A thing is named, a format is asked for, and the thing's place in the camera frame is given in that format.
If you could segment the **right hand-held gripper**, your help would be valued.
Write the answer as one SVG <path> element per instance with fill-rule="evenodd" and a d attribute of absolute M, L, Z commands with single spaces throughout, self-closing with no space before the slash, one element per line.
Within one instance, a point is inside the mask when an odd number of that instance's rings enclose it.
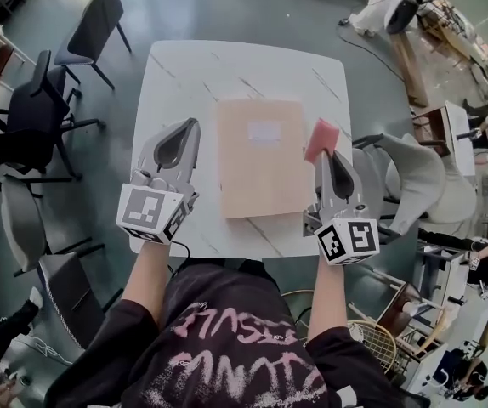
<path fill-rule="evenodd" d="M 364 203 L 341 210 L 341 201 L 356 203 L 362 194 L 359 174 L 338 151 L 323 150 L 316 162 L 320 210 L 303 213 L 304 236 L 313 236 L 330 266 L 357 264 L 380 253 L 377 220 Z"/>

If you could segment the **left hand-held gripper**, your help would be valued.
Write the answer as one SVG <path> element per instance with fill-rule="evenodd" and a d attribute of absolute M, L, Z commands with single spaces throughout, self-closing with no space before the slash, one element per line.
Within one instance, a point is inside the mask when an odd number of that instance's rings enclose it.
<path fill-rule="evenodd" d="M 199 196 L 190 179 L 200 139 L 199 122 L 189 118 L 145 142 L 131 182 L 122 186 L 116 215 L 119 228 L 143 241 L 173 241 Z"/>

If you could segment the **pink sponge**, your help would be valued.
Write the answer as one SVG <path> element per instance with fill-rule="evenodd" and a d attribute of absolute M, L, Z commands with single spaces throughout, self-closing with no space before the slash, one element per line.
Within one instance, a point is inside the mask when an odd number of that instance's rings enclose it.
<path fill-rule="evenodd" d="M 323 151 L 332 156 L 338 143 L 339 134 L 340 129 L 338 127 L 320 118 L 313 128 L 304 151 L 304 160 L 314 164 L 316 158 Z"/>

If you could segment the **beige folder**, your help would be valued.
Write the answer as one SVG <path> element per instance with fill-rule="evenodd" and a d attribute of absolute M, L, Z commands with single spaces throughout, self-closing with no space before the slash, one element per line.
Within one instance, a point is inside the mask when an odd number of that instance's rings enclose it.
<path fill-rule="evenodd" d="M 300 103 L 227 99 L 218 103 L 216 119 L 224 218 L 300 213 L 312 203 Z"/>

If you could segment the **person's left forearm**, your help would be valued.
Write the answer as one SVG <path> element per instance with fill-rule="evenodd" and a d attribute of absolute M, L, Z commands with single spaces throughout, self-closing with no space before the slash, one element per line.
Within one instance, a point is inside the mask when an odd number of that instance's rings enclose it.
<path fill-rule="evenodd" d="M 151 344 L 159 333 L 168 284 L 169 246 L 145 242 L 118 304 L 121 322 L 132 332 L 133 342 Z"/>

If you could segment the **person's right forearm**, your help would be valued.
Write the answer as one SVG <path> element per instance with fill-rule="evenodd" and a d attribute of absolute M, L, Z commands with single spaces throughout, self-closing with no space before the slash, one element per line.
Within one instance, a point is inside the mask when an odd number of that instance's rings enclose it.
<path fill-rule="evenodd" d="M 312 306 L 308 341 L 332 328 L 347 326 L 343 266 L 329 265 L 320 255 Z"/>

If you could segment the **light grey shell chair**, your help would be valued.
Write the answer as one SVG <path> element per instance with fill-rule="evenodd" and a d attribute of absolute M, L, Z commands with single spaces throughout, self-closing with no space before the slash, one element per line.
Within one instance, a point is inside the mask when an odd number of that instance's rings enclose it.
<path fill-rule="evenodd" d="M 433 224 L 455 224 L 474 215 L 477 194 L 474 186 L 462 176 L 452 155 L 441 158 L 445 168 L 445 188 L 440 199 L 427 211 Z"/>

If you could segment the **white top wooden table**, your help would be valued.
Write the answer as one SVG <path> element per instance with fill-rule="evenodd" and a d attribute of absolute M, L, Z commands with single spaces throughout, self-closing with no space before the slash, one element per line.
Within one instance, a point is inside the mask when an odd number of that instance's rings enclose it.
<path fill-rule="evenodd" d="M 475 178 L 472 128 L 461 106 L 446 101 L 441 107 L 414 116 L 412 126 L 420 142 L 445 142 L 462 176 L 469 181 Z"/>

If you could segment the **wooden plank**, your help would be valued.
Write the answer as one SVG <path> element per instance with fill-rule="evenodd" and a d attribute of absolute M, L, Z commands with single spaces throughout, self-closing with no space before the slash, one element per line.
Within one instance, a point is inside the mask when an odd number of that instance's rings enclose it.
<path fill-rule="evenodd" d="M 422 72 L 408 36 L 405 33 L 395 34 L 390 36 L 390 40 L 394 47 L 410 104 L 420 108 L 427 108 L 429 102 Z"/>

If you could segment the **brown wooden stool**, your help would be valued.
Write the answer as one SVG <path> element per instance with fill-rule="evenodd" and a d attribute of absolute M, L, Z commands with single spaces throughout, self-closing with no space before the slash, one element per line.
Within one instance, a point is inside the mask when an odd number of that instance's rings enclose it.
<path fill-rule="evenodd" d="M 422 297 L 411 283 L 396 288 L 396 293 L 377 319 L 377 323 L 393 337 L 398 337 L 409 325 L 422 304 Z"/>

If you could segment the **black office chair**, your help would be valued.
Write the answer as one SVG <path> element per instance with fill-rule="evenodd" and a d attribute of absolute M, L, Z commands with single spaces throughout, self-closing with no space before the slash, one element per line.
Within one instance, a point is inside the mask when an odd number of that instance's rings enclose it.
<path fill-rule="evenodd" d="M 51 52 L 43 50 L 31 80 L 13 91 L 6 110 L 0 109 L 0 165 L 23 175 L 32 170 L 45 174 L 57 150 L 70 178 L 79 181 L 82 175 L 71 165 L 63 134 L 88 126 L 103 130 L 106 124 L 100 119 L 75 119 L 70 102 L 82 92 L 73 88 L 64 96 L 66 71 L 50 69 L 50 60 Z"/>

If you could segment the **grey fabric chair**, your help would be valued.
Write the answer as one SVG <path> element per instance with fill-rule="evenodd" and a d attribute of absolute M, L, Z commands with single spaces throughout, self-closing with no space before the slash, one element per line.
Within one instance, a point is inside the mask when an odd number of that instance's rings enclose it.
<path fill-rule="evenodd" d="M 133 52 L 122 29 L 123 14 L 122 0 L 90 0 L 81 19 L 62 42 L 54 64 L 63 67 L 77 83 L 80 80 L 70 67 L 89 66 L 114 90 L 115 86 L 98 67 L 97 62 L 114 30 L 118 31 L 128 52 Z"/>

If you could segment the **yellow rattan chair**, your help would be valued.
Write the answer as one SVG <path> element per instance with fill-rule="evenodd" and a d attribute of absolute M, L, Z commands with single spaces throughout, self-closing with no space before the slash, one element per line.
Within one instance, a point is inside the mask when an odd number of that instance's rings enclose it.
<path fill-rule="evenodd" d="M 312 295 L 314 290 L 312 289 L 300 289 L 291 292 L 282 293 L 282 297 L 288 299 L 297 295 L 310 294 Z M 306 315 L 311 311 L 311 305 L 304 308 L 297 317 L 294 319 L 294 323 L 298 328 L 298 331 L 302 330 L 299 340 L 306 345 L 308 338 L 309 322 L 306 320 Z M 378 361 L 383 369 L 384 375 L 388 375 L 389 371 L 393 368 L 395 358 L 397 355 L 397 345 L 394 337 L 383 326 L 374 323 L 370 320 L 349 320 L 347 323 L 351 337 L 365 346 L 372 356 Z"/>

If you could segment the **dark chair with checkered edge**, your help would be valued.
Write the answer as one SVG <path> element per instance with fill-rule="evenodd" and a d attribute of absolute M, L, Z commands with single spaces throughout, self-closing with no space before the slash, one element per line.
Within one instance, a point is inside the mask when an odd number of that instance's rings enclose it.
<path fill-rule="evenodd" d="M 38 274 L 63 327 L 79 348 L 86 349 L 123 289 L 101 305 L 75 252 L 42 256 Z"/>

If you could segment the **person's black printed shirt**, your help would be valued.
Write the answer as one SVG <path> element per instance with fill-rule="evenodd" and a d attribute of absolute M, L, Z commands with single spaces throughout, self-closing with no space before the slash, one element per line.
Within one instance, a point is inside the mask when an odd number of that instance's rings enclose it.
<path fill-rule="evenodd" d="M 347 328 L 298 340 L 271 280 L 215 264 L 167 285 L 162 317 L 122 300 L 47 408 L 404 408 Z"/>

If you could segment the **white metal frame table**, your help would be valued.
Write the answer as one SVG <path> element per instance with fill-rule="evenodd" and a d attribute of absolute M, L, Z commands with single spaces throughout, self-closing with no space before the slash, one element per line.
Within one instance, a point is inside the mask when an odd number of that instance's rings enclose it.
<path fill-rule="evenodd" d="M 458 311 L 465 303 L 469 267 L 463 251 L 418 243 L 415 281 L 423 298 Z"/>

